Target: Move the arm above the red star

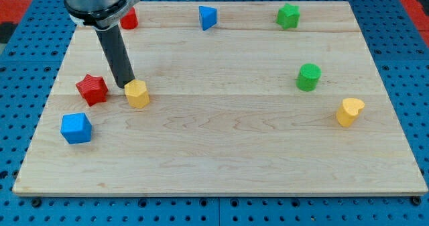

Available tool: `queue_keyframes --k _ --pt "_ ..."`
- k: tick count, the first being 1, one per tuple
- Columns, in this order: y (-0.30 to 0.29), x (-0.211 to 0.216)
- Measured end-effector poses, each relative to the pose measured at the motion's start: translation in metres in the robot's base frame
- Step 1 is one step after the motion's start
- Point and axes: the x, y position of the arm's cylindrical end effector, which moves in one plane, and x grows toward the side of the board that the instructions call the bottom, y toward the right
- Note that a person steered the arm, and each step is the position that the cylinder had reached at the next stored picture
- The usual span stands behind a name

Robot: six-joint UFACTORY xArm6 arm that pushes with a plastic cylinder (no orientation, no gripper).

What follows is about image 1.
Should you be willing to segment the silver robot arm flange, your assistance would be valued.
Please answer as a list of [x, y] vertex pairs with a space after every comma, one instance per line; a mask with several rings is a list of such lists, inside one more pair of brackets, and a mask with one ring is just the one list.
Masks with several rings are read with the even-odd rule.
[[118, 25], [140, 0], [64, 0], [71, 20], [78, 26], [104, 31]]

